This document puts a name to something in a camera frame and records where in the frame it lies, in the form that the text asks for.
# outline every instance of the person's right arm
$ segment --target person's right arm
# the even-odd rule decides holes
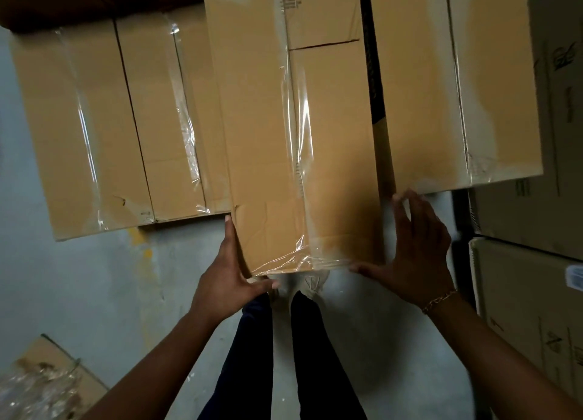
[[[427,201],[412,191],[406,198],[411,219],[403,199],[393,198],[395,260],[384,267],[356,264],[353,270],[423,309],[455,290],[445,260],[451,238]],[[583,408],[488,328],[459,293],[437,303],[428,316],[485,390],[500,420],[583,419]]]

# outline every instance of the concrete floor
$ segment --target concrete floor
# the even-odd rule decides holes
[[[112,386],[188,310],[222,240],[222,218],[146,236],[122,230],[56,243],[8,36],[0,29],[0,369],[46,333]],[[433,201],[455,233],[451,196]],[[389,216],[385,220],[391,254],[394,230]],[[473,418],[463,365],[418,309],[347,271],[332,272],[324,301],[328,334],[370,419]],[[238,318],[215,332],[169,418],[196,418],[212,394]],[[285,311],[274,314],[274,355],[273,418],[297,419]]]

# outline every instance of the pants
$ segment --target pants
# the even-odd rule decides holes
[[[316,302],[297,292],[291,314],[300,418],[366,419]],[[270,419],[272,391],[273,325],[269,296],[264,294],[243,308],[215,393],[199,420]]]

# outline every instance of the person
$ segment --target person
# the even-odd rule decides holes
[[[403,200],[408,199],[409,218]],[[485,391],[500,420],[583,419],[583,408],[480,319],[455,291],[445,260],[451,239],[431,205],[412,191],[393,198],[397,250],[388,266],[353,270],[423,309]],[[215,328],[243,315],[214,394],[200,419],[271,417],[273,385],[271,279],[248,283],[237,257],[234,225],[201,276],[190,311],[171,333],[84,416],[84,420],[157,420],[168,413]],[[304,281],[292,296],[291,328],[302,419],[366,418],[312,300],[321,283]]]

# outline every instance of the bracelet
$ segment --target bracelet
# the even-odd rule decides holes
[[[457,289],[454,289],[452,291],[448,291],[447,293],[439,296],[436,299],[433,299],[432,301],[430,301],[427,306],[425,308],[423,308],[421,311],[423,312],[423,314],[426,314],[431,311],[433,309],[433,307],[435,305],[438,305],[439,303],[443,302],[445,299],[450,298],[451,296],[453,296],[454,294],[456,294],[456,292],[458,292]]]

